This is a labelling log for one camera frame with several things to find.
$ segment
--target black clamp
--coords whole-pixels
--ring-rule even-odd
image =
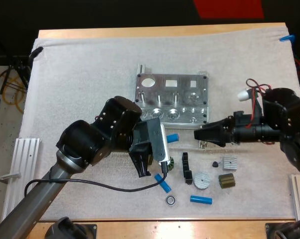
[[[192,171],[189,169],[188,153],[184,152],[182,154],[182,166],[183,166],[183,176],[185,178],[185,183],[191,185],[193,182]]]
[[[75,224],[68,217],[59,219],[46,232],[45,239],[96,239],[96,224]]]

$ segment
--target aluminum plate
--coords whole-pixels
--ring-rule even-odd
[[[238,160],[235,156],[223,156],[223,170],[236,171],[238,169]]]
[[[24,198],[24,188],[26,184],[34,179],[37,155],[41,140],[39,138],[17,138],[12,157],[10,174],[19,172],[20,177],[9,178],[3,213],[1,219],[5,217]]]
[[[137,74],[135,102],[142,120],[159,117],[166,128],[200,128],[209,118],[208,76]]]

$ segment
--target black background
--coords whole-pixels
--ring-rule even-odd
[[[27,56],[40,29],[285,22],[300,57],[300,0],[262,0],[265,19],[201,19],[192,0],[0,1],[0,41]],[[0,65],[6,60],[0,50]]]

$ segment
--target wooden table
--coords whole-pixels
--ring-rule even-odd
[[[97,38],[188,36],[285,26],[284,23],[249,23],[198,26],[40,30],[39,38]],[[95,220],[99,239],[265,239],[265,223],[285,220]],[[29,239],[42,239],[52,223],[38,223]]]

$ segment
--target blue clip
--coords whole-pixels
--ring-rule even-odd
[[[154,178],[156,179],[157,182],[159,182],[162,179],[160,174],[157,174]],[[169,185],[165,181],[160,183],[160,186],[163,188],[163,190],[165,190],[166,193],[171,191],[171,188],[169,187]]]
[[[179,135],[177,133],[170,134],[166,137],[166,141],[167,143],[179,141]]]
[[[283,36],[282,38],[280,38],[280,41],[287,41],[289,40],[291,42],[291,44],[294,43],[295,41],[295,36],[294,35],[288,35],[288,36]]]
[[[203,204],[212,204],[212,198],[205,198],[205,197],[199,197],[199,196],[190,196],[190,202],[193,203],[203,203]]]

